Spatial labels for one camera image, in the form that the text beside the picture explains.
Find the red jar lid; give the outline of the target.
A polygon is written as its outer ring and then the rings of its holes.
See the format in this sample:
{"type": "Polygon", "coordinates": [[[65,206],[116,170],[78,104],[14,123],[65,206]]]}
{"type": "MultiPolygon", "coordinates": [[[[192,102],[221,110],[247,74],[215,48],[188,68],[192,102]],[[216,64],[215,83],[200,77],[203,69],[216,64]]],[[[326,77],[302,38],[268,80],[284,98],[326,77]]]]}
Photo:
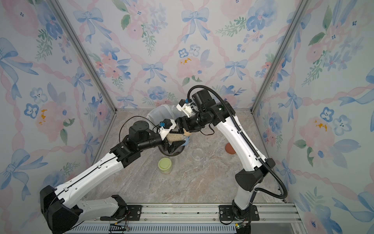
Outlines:
{"type": "Polygon", "coordinates": [[[234,154],[236,154],[235,149],[232,147],[232,145],[231,145],[230,143],[227,143],[227,144],[225,145],[225,151],[226,151],[228,154],[230,154],[230,155],[234,155],[234,154]]]}

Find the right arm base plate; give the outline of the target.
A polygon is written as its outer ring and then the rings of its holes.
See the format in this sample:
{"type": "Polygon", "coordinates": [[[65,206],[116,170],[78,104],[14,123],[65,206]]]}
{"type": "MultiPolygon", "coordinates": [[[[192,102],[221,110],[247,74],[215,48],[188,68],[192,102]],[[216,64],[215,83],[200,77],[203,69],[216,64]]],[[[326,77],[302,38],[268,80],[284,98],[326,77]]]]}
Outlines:
{"type": "Polygon", "coordinates": [[[219,219],[221,221],[259,221],[257,206],[250,205],[245,210],[239,209],[236,205],[219,205],[219,219]]]}

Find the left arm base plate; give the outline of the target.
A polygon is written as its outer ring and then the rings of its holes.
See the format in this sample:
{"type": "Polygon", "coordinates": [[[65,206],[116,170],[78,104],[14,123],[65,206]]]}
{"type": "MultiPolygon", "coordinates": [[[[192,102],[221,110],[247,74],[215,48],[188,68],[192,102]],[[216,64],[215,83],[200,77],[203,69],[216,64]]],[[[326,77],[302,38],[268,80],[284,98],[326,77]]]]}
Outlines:
{"type": "Polygon", "coordinates": [[[139,221],[142,214],[142,205],[127,205],[120,207],[112,216],[102,216],[100,221],[139,221]]]}

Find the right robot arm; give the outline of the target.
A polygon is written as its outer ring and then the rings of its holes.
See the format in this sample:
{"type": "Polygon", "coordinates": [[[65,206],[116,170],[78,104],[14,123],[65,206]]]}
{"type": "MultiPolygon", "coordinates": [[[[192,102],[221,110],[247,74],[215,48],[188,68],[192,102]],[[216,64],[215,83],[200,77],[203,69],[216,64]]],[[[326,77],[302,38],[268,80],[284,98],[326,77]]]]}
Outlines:
{"type": "Polygon", "coordinates": [[[206,89],[195,93],[191,99],[182,99],[177,109],[185,114],[176,120],[180,132],[199,132],[214,125],[226,137],[239,157],[243,169],[235,176],[237,195],[232,202],[232,212],[241,220],[250,215],[259,184],[271,173],[275,163],[267,159],[249,139],[229,102],[215,101],[206,89]]]}

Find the glass jar with rice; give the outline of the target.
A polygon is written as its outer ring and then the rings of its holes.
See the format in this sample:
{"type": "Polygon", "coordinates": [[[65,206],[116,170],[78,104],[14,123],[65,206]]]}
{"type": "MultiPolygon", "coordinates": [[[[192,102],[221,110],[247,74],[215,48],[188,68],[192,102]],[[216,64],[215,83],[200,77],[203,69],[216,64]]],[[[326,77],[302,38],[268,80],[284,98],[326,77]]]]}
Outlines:
{"type": "Polygon", "coordinates": [[[202,149],[196,148],[196,149],[193,150],[191,156],[192,156],[194,161],[200,162],[204,159],[205,154],[204,154],[202,149]]]}

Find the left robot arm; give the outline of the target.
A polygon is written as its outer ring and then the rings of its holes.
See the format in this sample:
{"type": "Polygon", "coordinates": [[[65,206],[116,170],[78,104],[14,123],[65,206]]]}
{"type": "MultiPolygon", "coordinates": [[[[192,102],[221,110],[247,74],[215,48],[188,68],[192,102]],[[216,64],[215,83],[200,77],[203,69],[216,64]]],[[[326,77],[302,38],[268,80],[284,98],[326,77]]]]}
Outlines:
{"type": "Polygon", "coordinates": [[[83,201],[83,197],[111,175],[121,171],[137,160],[144,150],[162,146],[173,153],[184,141],[169,143],[169,133],[183,134],[185,131],[176,121],[165,119],[154,129],[146,121],[137,121],[129,133],[101,160],[75,178],[57,186],[48,185],[40,191],[41,213],[53,234],[63,234],[84,221],[108,217],[124,220],[129,208],[119,195],[106,199],[83,201]]]}

